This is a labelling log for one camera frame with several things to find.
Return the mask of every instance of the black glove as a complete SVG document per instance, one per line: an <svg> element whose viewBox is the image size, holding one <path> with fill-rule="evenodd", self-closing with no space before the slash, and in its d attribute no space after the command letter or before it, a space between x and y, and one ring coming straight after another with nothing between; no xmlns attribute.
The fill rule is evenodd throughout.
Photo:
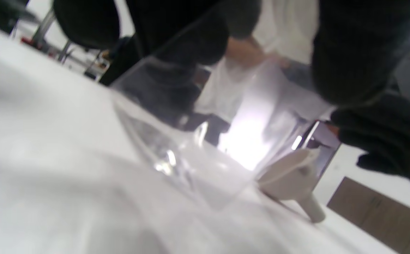
<svg viewBox="0 0 410 254"><path fill-rule="evenodd" d="M367 151L359 167L410 179L409 100L386 93L371 106L338 109L331 120L342 143Z"/></svg>

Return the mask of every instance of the person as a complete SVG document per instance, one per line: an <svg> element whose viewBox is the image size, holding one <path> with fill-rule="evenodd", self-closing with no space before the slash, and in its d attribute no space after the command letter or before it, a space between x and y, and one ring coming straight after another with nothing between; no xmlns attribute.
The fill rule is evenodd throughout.
<svg viewBox="0 0 410 254"><path fill-rule="evenodd" d="M127 0L127 4L140 55L166 47L183 50L181 55L157 55L180 69L219 61L229 37L241 40L252 35L263 6L260 0ZM410 100L387 91L395 84L395 69L410 53L410 1L273 0L271 10L281 39L274 48L295 53L288 57L311 65L314 88L339 107L332 120L340 127L340 139L367 152L358 165L410 179ZM210 22L199 24L204 20ZM181 32L191 24L196 29ZM100 37L100 31L94 32ZM171 38L178 36L187 40L172 43ZM178 84L169 87L172 96ZM190 110L192 97L182 97L187 103L181 106Z"/></svg>

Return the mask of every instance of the white tabletop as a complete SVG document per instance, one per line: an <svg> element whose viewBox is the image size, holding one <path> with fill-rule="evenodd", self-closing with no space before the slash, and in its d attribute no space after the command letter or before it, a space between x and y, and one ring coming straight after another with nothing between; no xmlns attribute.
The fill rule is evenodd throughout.
<svg viewBox="0 0 410 254"><path fill-rule="evenodd" d="M324 209L313 225L252 185L195 204L140 161L109 90L0 34L0 253L394 253Z"/></svg>

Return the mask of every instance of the clear plastic container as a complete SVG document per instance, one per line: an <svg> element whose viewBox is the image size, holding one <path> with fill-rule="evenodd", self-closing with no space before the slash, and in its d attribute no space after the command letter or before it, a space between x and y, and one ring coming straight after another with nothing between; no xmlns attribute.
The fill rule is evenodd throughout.
<svg viewBox="0 0 410 254"><path fill-rule="evenodd" d="M212 8L111 86L149 166L216 209L296 149L330 108L307 65L266 55L250 33L241 40L234 18L225 5Z"/></svg>

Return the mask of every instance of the person's arm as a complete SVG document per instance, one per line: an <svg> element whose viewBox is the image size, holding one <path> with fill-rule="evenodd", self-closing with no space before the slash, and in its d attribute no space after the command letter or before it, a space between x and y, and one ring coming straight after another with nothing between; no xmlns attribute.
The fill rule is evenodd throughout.
<svg viewBox="0 0 410 254"><path fill-rule="evenodd" d="M320 0L313 78L335 105L375 99L410 52L410 0Z"/></svg>

